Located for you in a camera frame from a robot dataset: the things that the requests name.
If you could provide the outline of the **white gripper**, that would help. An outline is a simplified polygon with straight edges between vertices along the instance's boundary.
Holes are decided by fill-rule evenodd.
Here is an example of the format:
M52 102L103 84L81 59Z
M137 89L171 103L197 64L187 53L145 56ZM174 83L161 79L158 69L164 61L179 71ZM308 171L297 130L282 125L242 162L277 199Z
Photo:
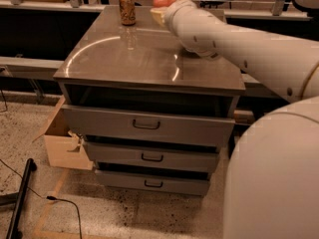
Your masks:
M160 26L166 26L173 34L178 34L182 27L194 30L200 19L207 15L190 0L175 0L167 9L154 7L151 14Z

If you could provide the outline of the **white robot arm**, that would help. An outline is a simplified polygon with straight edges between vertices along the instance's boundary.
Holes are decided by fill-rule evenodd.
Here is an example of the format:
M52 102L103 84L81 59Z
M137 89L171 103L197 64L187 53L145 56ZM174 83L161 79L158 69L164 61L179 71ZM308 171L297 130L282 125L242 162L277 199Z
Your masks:
M154 0L152 14L187 50L222 56L288 103L235 146L223 239L319 239L317 43L228 25L191 0Z

